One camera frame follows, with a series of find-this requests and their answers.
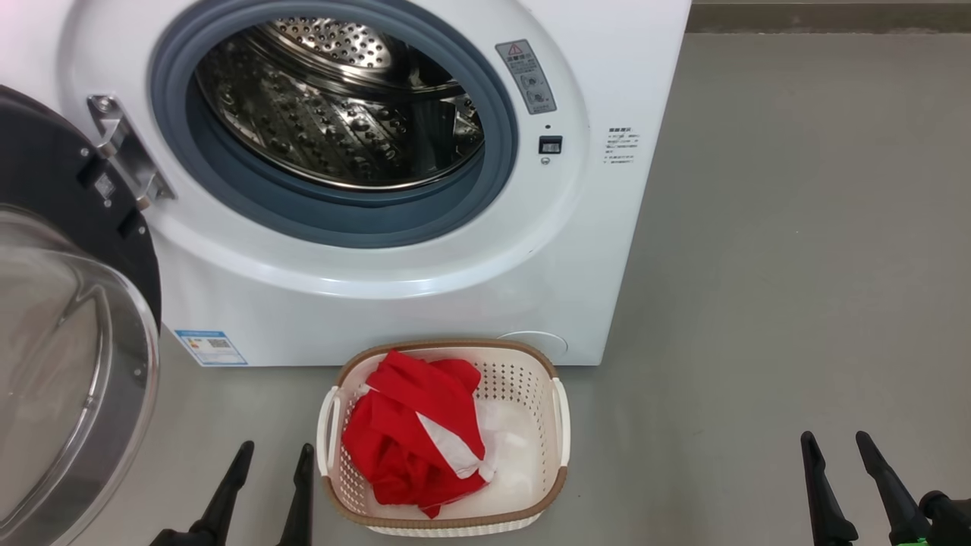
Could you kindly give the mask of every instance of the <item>open door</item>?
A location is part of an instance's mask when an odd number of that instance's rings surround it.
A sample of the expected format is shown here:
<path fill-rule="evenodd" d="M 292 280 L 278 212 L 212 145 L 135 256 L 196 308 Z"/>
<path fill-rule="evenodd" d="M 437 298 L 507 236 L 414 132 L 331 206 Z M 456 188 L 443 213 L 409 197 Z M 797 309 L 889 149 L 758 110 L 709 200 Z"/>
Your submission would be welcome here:
<path fill-rule="evenodd" d="M 148 426 L 158 266 L 115 166 L 0 86 L 0 546 L 67 544 Z"/>

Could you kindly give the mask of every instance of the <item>concrete floor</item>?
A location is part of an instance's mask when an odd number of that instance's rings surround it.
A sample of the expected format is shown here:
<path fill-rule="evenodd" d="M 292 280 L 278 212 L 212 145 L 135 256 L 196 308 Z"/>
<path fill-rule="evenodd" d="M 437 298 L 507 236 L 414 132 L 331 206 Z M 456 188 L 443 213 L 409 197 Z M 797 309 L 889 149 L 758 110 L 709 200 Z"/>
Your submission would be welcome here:
<path fill-rule="evenodd" d="M 532 527 L 463 542 L 810 544 L 805 429 L 858 544 L 888 532 L 858 429 L 917 497 L 970 496 L 969 55 L 967 36 L 688 36 L 604 365 L 562 372 L 567 486 Z M 246 439 L 227 544 L 276 544 L 337 370 L 162 353 L 142 451 L 76 544 L 187 528 Z M 404 543 L 317 501 L 315 544 Z"/>

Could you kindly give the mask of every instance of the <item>metal hinge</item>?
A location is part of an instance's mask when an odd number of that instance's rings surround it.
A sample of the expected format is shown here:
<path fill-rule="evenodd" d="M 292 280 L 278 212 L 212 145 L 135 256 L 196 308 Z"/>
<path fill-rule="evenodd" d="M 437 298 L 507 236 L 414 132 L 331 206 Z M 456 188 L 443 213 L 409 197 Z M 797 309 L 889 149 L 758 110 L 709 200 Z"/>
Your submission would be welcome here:
<path fill-rule="evenodd" d="M 115 166 L 131 188 L 138 209 L 144 211 L 156 199 L 173 198 L 175 195 L 132 130 L 117 99 L 110 95 L 90 95 L 87 109 L 101 133 L 98 151 Z"/>

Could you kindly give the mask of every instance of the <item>washing machine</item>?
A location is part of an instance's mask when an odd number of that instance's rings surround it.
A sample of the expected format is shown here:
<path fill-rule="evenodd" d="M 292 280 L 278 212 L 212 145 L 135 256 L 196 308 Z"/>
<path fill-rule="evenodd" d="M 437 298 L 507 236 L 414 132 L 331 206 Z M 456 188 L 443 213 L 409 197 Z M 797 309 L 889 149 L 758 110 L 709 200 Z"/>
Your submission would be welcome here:
<path fill-rule="evenodd" d="M 145 299 L 203 365 L 464 336 L 596 365 L 688 8 L 10 0 L 0 132 L 46 144 L 0 176 L 32 184 L 29 156 L 151 242 L 113 267 L 157 266 Z"/>

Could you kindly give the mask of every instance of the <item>red clothing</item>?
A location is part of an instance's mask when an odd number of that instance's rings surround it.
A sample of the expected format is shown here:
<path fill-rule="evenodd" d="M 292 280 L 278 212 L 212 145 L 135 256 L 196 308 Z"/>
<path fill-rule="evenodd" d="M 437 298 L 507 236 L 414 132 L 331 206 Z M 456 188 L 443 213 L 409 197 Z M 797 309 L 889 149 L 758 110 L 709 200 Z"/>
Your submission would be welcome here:
<path fill-rule="evenodd" d="M 486 455 L 473 393 L 481 374 L 460 359 L 425 362 L 391 351 L 378 365 L 344 429 L 344 447 L 381 504 L 416 504 L 430 518 L 442 504 L 478 491 L 478 472 L 455 475 L 418 413 Z"/>

